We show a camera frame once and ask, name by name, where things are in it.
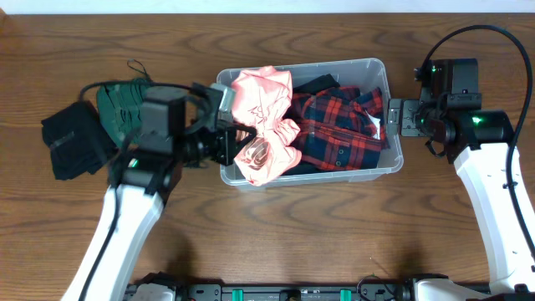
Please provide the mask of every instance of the green connector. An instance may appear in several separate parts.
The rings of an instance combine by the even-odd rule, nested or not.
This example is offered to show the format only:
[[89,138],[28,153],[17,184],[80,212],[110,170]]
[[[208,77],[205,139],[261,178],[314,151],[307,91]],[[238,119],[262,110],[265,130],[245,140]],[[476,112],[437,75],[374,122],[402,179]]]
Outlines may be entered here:
[[243,291],[241,289],[232,290],[232,301],[243,301]]
[[351,291],[348,289],[341,289],[340,301],[351,301]]

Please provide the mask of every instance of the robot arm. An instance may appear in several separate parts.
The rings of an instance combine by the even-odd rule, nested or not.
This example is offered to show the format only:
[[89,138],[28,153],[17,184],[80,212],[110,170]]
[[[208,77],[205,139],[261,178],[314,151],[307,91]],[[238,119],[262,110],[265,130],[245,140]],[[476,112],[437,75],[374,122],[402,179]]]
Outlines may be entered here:
[[[62,300],[122,299],[141,247],[181,179],[182,164],[211,159],[228,166],[256,136],[254,128],[232,123],[234,97],[228,87],[194,84],[188,94],[180,87],[150,85],[140,110],[144,122],[138,146],[129,149],[133,135],[128,135],[110,164],[111,186],[99,225]],[[187,101],[201,108],[188,128]],[[250,135],[236,142],[237,130]],[[159,300],[170,297],[167,290],[160,293]]]
[[[525,284],[535,292],[535,262],[522,235],[509,201],[505,158],[507,143],[483,144],[480,150],[467,147],[455,160],[457,175],[468,190],[483,237],[492,294],[514,293]],[[518,151],[515,150],[512,171],[522,215],[530,233],[535,233],[535,214],[522,180]]]
[[149,195],[144,187],[132,185],[119,185],[117,190],[108,188],[93,240],[62,300],[78,300],[82,293],[114,219],[115,193],[120,216],[84,294],[86,300],[121,300],[125,294],[141,247],[164,210],[164,201],[158,193]]

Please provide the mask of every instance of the clothing pile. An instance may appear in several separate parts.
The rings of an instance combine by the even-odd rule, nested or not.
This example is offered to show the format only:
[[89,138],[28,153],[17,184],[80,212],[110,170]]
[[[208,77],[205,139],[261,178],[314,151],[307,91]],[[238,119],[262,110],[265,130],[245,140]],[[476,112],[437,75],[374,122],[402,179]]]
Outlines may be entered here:
[[254,186],[281,175],[376,168],[388,148],[380,88],[361,94],[331,74],[293,88],[289,71],[243,70],[232,83],[234,120],[257,128],[235,158]]
[[98,111],[89,101],[77,101],[41,120],[56,180],[71,180],[85,172],[93,175],[117,154],[126,135],[141,127],[140,107],[152,79],[139,61],[129,59],[126,65],[143,77],[125,84],[101,84]]

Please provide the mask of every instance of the green led light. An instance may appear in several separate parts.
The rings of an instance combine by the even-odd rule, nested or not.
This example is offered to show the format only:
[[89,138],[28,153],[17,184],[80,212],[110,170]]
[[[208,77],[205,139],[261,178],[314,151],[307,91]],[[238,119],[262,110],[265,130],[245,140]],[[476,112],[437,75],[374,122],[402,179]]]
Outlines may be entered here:
[[340,289],[340,301],[351,301],[351,291],[349,289]]
[[483,121],[483,119],[477,117],[477,116],[474,116],[471,118],[471,120],[474,122],[474,125],[478,125],[480,122]]
[[132,159],[129,163],[129,167],[136,167],[140,162],[137,159]]
[[232,290],[232,301],[243,301],[243,290],[233,289]]

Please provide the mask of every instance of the white arm casing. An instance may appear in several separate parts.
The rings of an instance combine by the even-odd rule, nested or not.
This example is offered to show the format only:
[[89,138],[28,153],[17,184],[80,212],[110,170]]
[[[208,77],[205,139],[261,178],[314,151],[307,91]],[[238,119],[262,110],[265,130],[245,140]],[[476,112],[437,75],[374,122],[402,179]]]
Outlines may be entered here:
[[[515,285],[526,284],[535,291],[535,264],[514,212],[507,183],[506,143],[483,144],[480,150],[467,147],[455,160],[457,175],[462,179],[476,213],[477,224],[487,251],[493,295],[514,293]],[[530,234],[535,233],[535,214],[520,173],[518,151],[512,158],[515,192]],[[415,285],[415,299],[464,301],[488,297],[454,284],[448,279],[424,279]]]
[[[154,196],[145,194],[144,187],[120,185],[117,193],[120,202],[117,227],[91,279],[86,300],[122,300],[141,247],[164,209],[161,197],[157,193]],[[104,196],[104,207],[96,233],[62,300],[79,299],[89,271],[108,234],[114,212],[115,189],[109,187]]]

